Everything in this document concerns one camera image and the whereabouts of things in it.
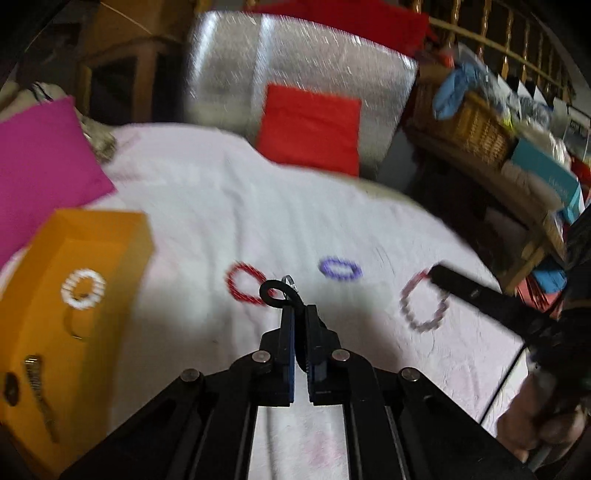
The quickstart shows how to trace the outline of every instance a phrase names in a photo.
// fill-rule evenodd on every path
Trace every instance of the wooden shelf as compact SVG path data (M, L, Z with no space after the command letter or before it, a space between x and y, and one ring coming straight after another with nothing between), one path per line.
M528 196L481 158L411 126L405 127L404 131L415 147L448 162L481 185L530 230L533 238L541 238L549 253L559 261L565 260L566 248L561 232L552 215L537 199Z

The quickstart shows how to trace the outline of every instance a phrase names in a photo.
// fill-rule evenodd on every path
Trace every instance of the red pillow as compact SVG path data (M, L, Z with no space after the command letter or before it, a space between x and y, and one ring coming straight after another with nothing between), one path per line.
M82 133L71 98L42 103L0 124L0 268L54 209L115 190Z
M359 176L361 100L270 84L256 149L276 163Z
M429 16L382 0L288 0L257 5L255 13L287 15L337 28L399 51L409 57L423 48Z

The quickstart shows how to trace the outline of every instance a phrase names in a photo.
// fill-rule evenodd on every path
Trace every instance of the metal rivet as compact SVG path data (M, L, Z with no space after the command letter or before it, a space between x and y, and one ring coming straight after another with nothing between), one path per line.
M406 367L402 370L402 378L408 380L409 382L416 382L419 378L421 378L421 372L416 368Z
M342 348L337 348L332 353L332 358L337 362L346 362L351 357L351 354Z
M181 380L183 382L194 382L199 378L199 375L201 375L199 370L196 370L194 368L187 368L183 370L183 373L181 373Z
M271 354L266 350L257 350L252 354L252 359L258 364L266 364L271 359Z

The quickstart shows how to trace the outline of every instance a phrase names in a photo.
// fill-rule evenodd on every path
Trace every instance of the purple ring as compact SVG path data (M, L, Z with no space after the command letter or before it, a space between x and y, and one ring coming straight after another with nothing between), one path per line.
M332 270L334 266L350 268L351 273L336 273ZM318 269L322 272L322 274L325 277L332 278L333 280L337 281L352 281L356 280L362 275L361 267L358 266L358 264L350 262L348 260L341 260L340 258L336 257L323 258L320 261L320 264L318 265Z

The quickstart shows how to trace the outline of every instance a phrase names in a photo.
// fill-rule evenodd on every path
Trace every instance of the wicker basket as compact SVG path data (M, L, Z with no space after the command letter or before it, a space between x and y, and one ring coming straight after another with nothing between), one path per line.
M443 81L441 73L439 70L437 74L422 74L417 80L413 126L478 156L495 168L501 168L515 137L480 96L468 92L460 109L448 120L440 121L433 117L433 96Z

